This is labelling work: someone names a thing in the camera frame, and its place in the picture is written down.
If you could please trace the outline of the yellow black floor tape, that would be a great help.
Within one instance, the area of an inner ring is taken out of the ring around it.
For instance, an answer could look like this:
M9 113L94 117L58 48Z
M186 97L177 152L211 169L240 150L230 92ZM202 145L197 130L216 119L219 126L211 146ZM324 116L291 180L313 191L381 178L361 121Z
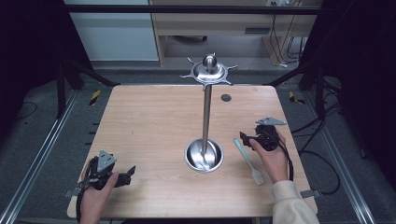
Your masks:
M92 94L92 98L91 98L91 100L90 100L90 102L89 102L89 105L95 105L95 103L96 103L96 101L97 101L97 99L98 99L100 93L101 93L101 91L98 90L98 91L95 91L95 92Z
M289 99L291 102L296 103L298 105L305 105L305 100L296 99L293 91L289 91Z

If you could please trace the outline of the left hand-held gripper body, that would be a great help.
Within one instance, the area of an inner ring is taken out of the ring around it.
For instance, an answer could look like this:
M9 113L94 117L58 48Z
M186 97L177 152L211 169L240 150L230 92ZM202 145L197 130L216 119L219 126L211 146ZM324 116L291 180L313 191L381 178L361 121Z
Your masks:
M87 174L84 177L83 183L85 187L94 187L95 189L102 189L107 180L112 176L112 170L114 168L117 159L104 150L99 152L98 156L95 156L90 160L87 168Z

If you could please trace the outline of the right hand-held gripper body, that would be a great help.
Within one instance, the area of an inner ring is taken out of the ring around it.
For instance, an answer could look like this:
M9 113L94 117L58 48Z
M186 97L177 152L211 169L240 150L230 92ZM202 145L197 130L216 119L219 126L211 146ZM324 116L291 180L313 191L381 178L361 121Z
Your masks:
M256 120L255 132L258 135L257 141L267 151L273 151L279 146L279 136L276 125L286 125L287 122L272 117Z

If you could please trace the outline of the person's right hand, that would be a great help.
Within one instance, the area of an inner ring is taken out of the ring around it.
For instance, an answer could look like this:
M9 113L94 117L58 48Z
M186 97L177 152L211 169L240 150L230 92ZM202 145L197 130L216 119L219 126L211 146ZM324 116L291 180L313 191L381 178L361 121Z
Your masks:
M277 147L273 151L267 151L254 139L250 139L249 143L259 154L273 184L289 179L288 159L281 147Z

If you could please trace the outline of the black curtain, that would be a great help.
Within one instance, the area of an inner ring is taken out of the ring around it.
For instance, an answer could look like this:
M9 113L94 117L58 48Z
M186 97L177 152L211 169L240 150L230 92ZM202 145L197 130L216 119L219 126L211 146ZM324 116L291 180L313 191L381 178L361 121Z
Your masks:
M0 0L0 139L27 92L56 78L60 54L87 68L89 57L64 0Z
M302 61L342 84L353 129L396 189L396 0L323 0Z

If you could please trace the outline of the black horizontal frame bar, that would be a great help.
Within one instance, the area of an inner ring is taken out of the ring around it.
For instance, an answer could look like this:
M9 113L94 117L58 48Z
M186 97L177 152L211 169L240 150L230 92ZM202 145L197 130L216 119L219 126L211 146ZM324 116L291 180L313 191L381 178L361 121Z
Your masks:
M236 7L236 6L143 6L143 5L65 5L69 12L81 13L180 13L180 14L268 14L318 15L322 7Z

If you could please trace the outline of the light wooden desk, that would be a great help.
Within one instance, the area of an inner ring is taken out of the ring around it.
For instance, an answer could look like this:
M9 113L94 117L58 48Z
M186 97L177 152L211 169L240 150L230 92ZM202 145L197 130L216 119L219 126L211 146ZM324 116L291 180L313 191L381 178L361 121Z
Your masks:
M152 6L320 7L323 0L148 0ZM273 65L286 63L294 36L308 37L314 15L180 14L151 15L158 36L258 35Z

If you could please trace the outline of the teal handled silicone spatula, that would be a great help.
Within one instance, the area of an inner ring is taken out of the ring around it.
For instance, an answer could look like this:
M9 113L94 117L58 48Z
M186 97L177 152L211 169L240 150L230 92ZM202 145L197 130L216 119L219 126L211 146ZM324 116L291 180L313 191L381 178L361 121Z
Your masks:
M246 153L246 151L243 149L242 145L240 144L239 140L234 137L233 138L233 142L236 145L237 149L239 150L239 152L241 153L241 155L243 156L243 158L245 159L245 161L247 162L248 166L251 169L251 173L252 173L252 177L255 181L255 183L260 186L264 183L264 179L262 177L262 174L260 171L258 171L251 163L248 154Z

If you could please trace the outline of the black metal frame stand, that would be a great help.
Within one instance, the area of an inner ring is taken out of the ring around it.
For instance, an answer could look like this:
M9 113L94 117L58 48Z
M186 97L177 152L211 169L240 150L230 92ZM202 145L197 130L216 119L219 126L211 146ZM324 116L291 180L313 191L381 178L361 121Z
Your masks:
M65 99L65 85L64 81L67 80L74 90L81 90L84 83L79 76L85 74L99 83L102 83L108 87L118 86L117 82L111 81L105 77L102 77L96 73L93 69L90 69L81 63L75 61L62 61L56 68L56 83L57 83L57 99L58 99L58 112L56 118L59 119L66 109Z
M279 77L269 83L265 83L265 86L277 87L283 82L296 77L297 75L303 74L298 86L302 91L309 90L313 85L315 88L315 111L321 120L325 120L325 108L324 108L324 70L320 63L301 63L297 68L291 70L286 75Z

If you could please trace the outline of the person's left hand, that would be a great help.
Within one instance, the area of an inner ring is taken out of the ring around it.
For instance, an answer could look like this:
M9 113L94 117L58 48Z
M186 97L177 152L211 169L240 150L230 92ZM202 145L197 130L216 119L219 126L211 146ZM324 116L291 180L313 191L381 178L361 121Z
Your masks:
M106 209L109 196L117 183L118 177L118 173L113 173L102 189L97 190L94 188L87 188L85 190L81 201L81 215L95 214L102 217Z

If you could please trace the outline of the steel utensil rack stand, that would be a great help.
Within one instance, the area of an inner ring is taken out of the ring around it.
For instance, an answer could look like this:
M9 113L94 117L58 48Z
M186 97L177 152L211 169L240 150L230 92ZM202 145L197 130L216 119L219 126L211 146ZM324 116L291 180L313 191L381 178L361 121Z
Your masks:
M190 168L199 173L209 173L218 169L224 159L223 148L216 140L209 137L210 111L212 87L225 83L231 85L227 79L230 69L234 66L226 66L217 60L216 54L207 54L200 62L192 63L191 72L187 77L203 85L203 128L202 137L191 140L184 151L184 159Z

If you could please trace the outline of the aluminium floor rail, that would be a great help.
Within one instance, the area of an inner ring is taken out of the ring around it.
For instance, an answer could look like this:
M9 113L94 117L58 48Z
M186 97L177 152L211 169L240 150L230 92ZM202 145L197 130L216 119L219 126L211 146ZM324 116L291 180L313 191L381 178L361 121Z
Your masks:
M35 155L35 159L31 163L27 173L24 175L23 180L19 184L10 202L7 204L7 207L0 215L0 224L13 224L16 220L22 206L31 192L35 181L37 180L45 162L47 161L49 154L52 151L53 146L55 145L61 131L64 128L64 125L68 120L68 117L78 98L78 94L79 91L70 92L70 96L66 101L64 112L54 121L45 141Z
M336 105L338 101L334 93L325 93L320 100L324 104L324 119L323 126L319 130L321 138L325 142L327 153L332 161L337 174L340 176L341 185L346 193L346 196L351 204L354 213L359 220L360 224L376 224L374 215L365 201L360 188L358 187L355 178L353 177L350 169L347 167L347 162L343 159L335 140L328 128L329 114L331 105Z

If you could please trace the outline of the white cabinet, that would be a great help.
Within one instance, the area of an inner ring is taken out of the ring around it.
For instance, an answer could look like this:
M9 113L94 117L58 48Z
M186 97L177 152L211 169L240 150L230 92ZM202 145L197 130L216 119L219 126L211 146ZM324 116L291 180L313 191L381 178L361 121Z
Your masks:
M72 12L70 16L91 61L158 60L149 13Z

